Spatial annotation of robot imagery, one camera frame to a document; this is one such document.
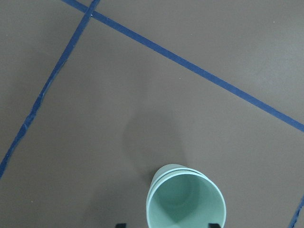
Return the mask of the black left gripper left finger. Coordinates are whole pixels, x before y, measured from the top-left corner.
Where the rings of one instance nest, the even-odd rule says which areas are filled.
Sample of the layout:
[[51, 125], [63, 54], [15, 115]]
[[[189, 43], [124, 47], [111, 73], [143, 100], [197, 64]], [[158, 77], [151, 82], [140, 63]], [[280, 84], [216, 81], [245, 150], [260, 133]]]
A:
[[116, 224], [115, 228], [126, 228], [126, 224], [125, 223]]

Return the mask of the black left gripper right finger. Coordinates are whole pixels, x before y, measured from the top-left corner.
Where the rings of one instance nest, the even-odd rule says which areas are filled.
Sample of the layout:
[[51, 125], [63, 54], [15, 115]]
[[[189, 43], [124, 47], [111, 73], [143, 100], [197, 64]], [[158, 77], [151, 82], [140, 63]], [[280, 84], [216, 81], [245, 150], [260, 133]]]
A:
[[220, 225], [218, 223], [209, 223], [208, 228], [220, 228]]

